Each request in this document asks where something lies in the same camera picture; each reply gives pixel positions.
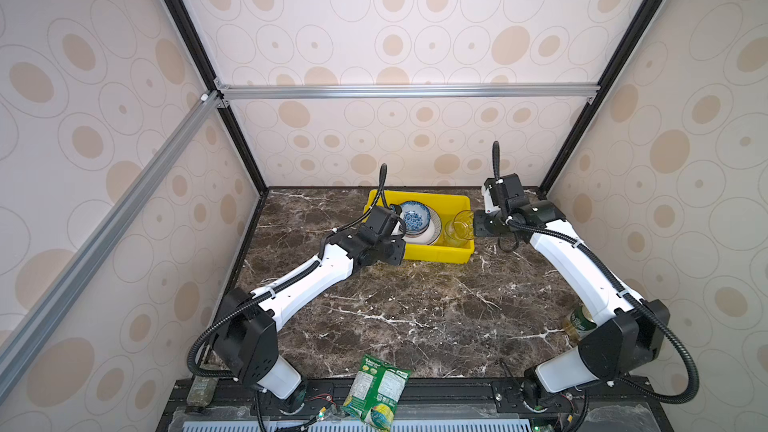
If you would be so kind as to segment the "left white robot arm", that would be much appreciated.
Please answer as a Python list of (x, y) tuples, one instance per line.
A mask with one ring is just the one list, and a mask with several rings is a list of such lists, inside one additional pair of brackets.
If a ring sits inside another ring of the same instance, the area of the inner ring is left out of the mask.
[(280, 355), (278, 333), (304, 306), (363, 268), (401, 264), (406, 248), (401, 211), (397, 205), (373, 206), (356, 230), (333, 230), (320, 253), (278, 280), (252, 292), (231, 290), (214, 322), (191, 346), (189, 371), (235, 379), (284, 402), (301, 401), (306, 381)]

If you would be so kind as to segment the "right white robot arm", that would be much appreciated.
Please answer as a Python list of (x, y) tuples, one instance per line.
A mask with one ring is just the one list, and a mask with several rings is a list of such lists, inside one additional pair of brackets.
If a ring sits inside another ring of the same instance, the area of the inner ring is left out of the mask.
[(641, 385), (641, 393), (667, 404), (692, 401), (700, 377), (692, 354), (670, 330), (670, 312), (659, 300), (647, 301), (621, 281), (581, 240), (552, 202), (532, 202), (515, 174), (487, 179), (484, 208), (474, 214), (477, 237), (515, 237), (542, 254), (578, 295), (596, 327), (579, 344), (525, 372), (521, 392), (530, 408), (567, 389), (593, 383), (628, 383), (636, 368), (655, 360), (668, 341), (687, 373), (685, 389), (663, 395)]

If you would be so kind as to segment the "blue floral pattern bowl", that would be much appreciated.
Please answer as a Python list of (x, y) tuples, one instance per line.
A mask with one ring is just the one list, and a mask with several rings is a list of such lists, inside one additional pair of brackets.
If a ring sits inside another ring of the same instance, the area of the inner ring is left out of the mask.
[(425, 204), (418, 201), (406, 201), (400, 204), (400, 208), (400, 217), (405, 224), (406, 235), (420, 235), (429, 228), (432, 213)]

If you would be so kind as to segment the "yellow glass cup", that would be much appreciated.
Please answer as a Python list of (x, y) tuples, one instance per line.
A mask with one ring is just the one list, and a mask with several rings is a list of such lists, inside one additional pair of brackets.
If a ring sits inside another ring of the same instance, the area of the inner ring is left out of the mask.
[(444, 244), (462, 248), (474, 239), (474, 214), (471, 210), (458, 212), (443, 227)]

